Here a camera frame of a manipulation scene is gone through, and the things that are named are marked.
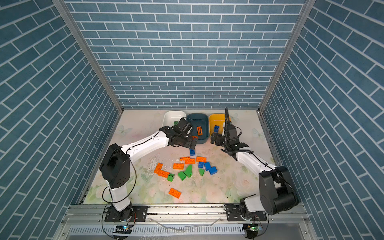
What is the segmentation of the white plastic bin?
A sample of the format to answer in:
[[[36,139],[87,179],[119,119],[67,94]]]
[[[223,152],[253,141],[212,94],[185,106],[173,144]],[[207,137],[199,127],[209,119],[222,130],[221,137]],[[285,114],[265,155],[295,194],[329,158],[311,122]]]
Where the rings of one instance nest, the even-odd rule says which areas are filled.
[[[175,125],[175,122],[186,116],[186,113],[183,111],[168,111],[164,114],[162,126],[172,127]]]

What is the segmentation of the yellow plastic bin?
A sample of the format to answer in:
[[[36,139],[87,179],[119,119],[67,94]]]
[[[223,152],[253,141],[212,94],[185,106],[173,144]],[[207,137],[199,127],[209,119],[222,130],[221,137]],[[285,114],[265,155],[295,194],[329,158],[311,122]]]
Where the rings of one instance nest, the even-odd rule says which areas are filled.
[[[214,132],[215,126],[219,127],[218,133],[224,135],[225,114],[211,114],[209,116],[210,136]]]

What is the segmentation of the dark teal plastic bin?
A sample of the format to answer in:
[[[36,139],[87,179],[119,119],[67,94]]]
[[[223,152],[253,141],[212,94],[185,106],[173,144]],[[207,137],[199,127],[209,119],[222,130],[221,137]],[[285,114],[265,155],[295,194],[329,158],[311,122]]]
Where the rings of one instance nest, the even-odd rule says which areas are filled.
[[[210,136],[208,116],[203,113],[192,113],[187,115],[187,120],[192,124],[190,135],[198,138],[197,144],[206,143]]]

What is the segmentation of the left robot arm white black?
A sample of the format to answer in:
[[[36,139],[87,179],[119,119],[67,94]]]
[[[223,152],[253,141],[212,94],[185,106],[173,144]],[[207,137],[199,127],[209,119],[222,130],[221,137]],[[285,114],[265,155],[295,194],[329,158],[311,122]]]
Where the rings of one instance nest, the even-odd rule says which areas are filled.
[[[163,126],[154,134],[137,142],[119,146],[112,144],[100,165],[100,171],[107,182],[106,189],[111,200],[104,202],[110,204],[107,208],[110,216],[117,215],[118,222],[130,221],[134,217],[134,210],[129,199],[132,191],[127,190],[127,183],[131,177],[131,168],[140,158],[168,146],[195,149],[197,138],[189,134],[193,125],[185,118],[181,118],[172,127]]]

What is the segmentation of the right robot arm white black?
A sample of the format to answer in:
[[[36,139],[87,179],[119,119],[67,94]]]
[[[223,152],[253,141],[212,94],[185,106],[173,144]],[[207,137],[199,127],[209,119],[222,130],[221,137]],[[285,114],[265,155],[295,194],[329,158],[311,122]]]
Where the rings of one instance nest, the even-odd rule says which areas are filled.
[[[254,153],[249,145],[240,142],[237,126],[225,120],[223,133],[213,132],[211,143],[223,147],[222,151],[258,175],[259,193],[240,200],[239,208],[244,219],[253,218],[257,212],[268,215],[288,211],[299,203],[288,168],[269,164]]]

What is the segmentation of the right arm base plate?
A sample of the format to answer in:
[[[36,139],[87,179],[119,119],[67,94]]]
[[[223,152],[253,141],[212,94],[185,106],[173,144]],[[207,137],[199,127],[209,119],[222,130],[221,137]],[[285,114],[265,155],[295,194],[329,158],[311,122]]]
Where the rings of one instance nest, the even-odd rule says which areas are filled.
[[[226,212],[227,221],[239,222],[239,221],[266,221],[267,215],[264,211],[248,212],[242,209],[239,205],[225,204],[223,209]]]

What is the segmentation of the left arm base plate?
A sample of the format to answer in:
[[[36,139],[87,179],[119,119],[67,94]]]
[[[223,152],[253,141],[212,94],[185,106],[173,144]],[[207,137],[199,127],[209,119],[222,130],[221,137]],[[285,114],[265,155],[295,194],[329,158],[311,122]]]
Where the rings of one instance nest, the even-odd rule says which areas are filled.
[[[119,222],[144,222],[147,217],[148,206],[129,206],[121,212],[117,211],[113,206],[107,207],[104,211],[107,223]]]

